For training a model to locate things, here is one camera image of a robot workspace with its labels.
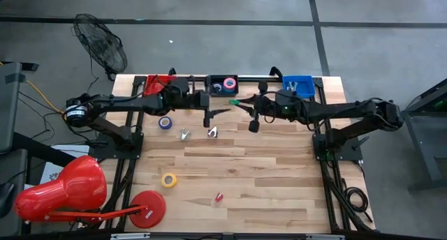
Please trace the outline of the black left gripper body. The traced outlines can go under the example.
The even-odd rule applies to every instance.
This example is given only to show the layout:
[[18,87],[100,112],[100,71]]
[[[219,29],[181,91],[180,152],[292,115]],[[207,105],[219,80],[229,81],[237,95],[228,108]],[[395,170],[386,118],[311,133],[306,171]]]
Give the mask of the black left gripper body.
[[204,111],[204,118],[203,118],[203,126],[206,128],[210,127],[210,96],[205,93],[204,91],[201,91],[199,94],[200,100],[200,108],[202,111]]

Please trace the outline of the black steel beam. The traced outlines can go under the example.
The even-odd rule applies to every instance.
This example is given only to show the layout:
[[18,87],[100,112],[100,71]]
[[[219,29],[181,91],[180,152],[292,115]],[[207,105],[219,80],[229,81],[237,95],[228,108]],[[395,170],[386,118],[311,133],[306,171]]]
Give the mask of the black steel beam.
[[75,160],[75,157],[70,154],[53,149],[20,133],[14,133],[12,148],[27,150],[30,156],[61,167],[66,167],[71,161]]

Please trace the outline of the silver metal bracket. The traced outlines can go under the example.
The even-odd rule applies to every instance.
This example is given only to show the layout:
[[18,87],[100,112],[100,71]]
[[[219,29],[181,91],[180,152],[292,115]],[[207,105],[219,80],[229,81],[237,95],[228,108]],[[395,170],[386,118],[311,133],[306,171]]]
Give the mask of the silver metal bracket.
[[305,240],[346,240],[343,235],[336,234],[307,234]]
[[110,240],[148,240],[149,232],[112,234]]

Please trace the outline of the red desk lamp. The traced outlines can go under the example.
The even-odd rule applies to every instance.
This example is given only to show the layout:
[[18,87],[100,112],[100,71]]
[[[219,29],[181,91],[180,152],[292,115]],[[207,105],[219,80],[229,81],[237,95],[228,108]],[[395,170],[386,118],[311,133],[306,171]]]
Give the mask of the red desk lamp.
[[28,221],[77,221],[102,223],[130,216],[131,222],[147,229],[158,225],[166,214],[166,201],[154,191],[137,194],[129,208],[94,212],[107,198],[105,175],[91,156],[71,161],[53,180],[22,191],[14,202],[16,214]]

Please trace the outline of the black computer mouse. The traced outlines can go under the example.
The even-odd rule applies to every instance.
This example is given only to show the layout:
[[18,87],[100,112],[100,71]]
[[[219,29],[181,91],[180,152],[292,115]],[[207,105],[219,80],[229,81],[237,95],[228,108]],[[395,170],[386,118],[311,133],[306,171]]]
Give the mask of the black computer mouse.
[[0,184],[0,218],[6,216],[13,204],[15,185],[13,183]]

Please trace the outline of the blue plastic bin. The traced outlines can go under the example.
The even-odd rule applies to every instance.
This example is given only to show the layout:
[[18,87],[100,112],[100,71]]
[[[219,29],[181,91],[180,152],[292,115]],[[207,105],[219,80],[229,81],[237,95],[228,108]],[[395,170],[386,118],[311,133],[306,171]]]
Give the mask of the blue plastic bin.
[[282,84],[285,90],[289,90],[288,83],[297,82],[296,94],[302,98],[310,98],[315,95],[314,81],[311,75],[287,75],[283,76]]

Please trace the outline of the black floor fan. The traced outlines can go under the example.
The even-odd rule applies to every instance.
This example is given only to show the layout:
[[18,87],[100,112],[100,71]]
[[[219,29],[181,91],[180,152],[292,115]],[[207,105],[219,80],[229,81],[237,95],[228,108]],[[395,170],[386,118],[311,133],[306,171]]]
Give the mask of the black floor fan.
[[98,18],[89,13],[77,14],[73,30],[90,57],[105,70],[110,81],[125,71],[128,61],[121,38]]

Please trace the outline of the yellow tape roll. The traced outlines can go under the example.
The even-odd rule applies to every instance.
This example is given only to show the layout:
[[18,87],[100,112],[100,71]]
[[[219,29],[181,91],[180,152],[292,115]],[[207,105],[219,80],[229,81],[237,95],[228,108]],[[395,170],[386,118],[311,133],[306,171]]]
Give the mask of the yellow tape roll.
[[177,184],[177,177],[173,173],[165,173],[161,177],[161,184],[165,188],[172,188]]

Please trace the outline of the grey metal desk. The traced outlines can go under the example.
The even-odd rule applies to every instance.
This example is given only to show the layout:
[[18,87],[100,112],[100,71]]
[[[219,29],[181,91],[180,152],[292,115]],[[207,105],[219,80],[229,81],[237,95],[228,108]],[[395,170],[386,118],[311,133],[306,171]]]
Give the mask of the grey metal desk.
[[442,174],[438,164],[447,163],[447,78],[417,95],[402,110],[402,116],[428,174],[427,181],[419,181],[408,190],[447,188],[447,174]]

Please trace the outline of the red plastic bin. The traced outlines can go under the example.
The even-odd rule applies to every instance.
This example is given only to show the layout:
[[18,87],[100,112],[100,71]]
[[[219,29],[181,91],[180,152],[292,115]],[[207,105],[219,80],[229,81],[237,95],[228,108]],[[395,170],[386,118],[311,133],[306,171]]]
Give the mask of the red plastic bin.
[[165,85],[170,84],[175,78],[174,75],[148,75],[143,95],[148,96],[160,92]]

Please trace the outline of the black plastic bin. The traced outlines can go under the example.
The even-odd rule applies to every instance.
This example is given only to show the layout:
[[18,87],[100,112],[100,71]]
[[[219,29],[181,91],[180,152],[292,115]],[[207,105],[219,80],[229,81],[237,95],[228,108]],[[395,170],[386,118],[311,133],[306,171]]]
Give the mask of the black plastic bin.
[[[233,77],[233,78],[236,79],[237,86],[235,87],[235,92],[234,93],[225,93],[224,92],[224,87],[223,87],[221,93],[214,93],[212,91],[212,85],[214,83],[219,83],[219,84],[221,84],[223,86],[223,81],[227,77]],[[208,93],[211,96],[214,96],[214,97],[232,97],[232,96],[236,96],[238,94],[238,92],[239,92],[239,90],[238,90],[239,84],[238,84],[238,76],[237,75],[209,75],[209,76],[207,76],[205,78],[205,86],[206,86],[206,89],[207,89]]]

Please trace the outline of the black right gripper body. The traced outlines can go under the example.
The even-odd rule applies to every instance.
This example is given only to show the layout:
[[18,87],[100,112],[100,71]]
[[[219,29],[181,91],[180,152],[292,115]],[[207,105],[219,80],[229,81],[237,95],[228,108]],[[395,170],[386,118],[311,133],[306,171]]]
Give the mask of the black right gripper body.
[[253,133],[257,133],[259,130],[259,116],[265,114],[272,114],[274,110],[274,103],[266,94],[268,93],[268,84],[267,82],[259,82],[258,83],[259,94],[254,94],[254,96],[258,96],[256,102],[253,105],[253,108],[257,111],[257,115],[250,115],[252,120],[249,123],[249,131]]

